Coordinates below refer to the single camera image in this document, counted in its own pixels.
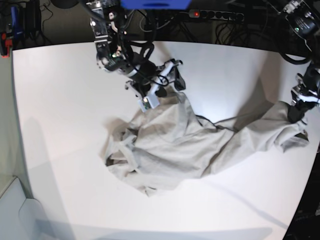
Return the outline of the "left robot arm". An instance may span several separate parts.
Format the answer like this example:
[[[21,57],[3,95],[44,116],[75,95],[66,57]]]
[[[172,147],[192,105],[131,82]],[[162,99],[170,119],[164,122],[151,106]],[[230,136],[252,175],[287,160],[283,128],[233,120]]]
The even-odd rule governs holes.
[[[310,63],[305,74],[296,75],[298,84],[291,89],[292,104],[287,118],[290,123],[297,123],[307,111],[320,105],[320,16],[304,0],[289,1],[281,14],[310,52],[302,60],[294,60],[283,52],[280,54],[284,60],[294,65]]]

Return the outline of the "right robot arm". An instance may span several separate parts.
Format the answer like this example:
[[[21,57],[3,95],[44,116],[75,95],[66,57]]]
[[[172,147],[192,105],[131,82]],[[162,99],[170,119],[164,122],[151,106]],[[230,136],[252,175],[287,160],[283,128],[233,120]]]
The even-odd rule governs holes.
[[[134,92],[143,112],[159,106],[170,84],[176,91],[186,89],[178,70],[181,60],[172,58],[160,66],[150,61],[158,30],[153,6],[145,11],[151,37],[139,43],[131,41],[127,32],[138,6],[126,6],[121,0],[81,0],[79,4],[90,16],[97,65],[108,73],[118,72],[128,78],[125,89]]]

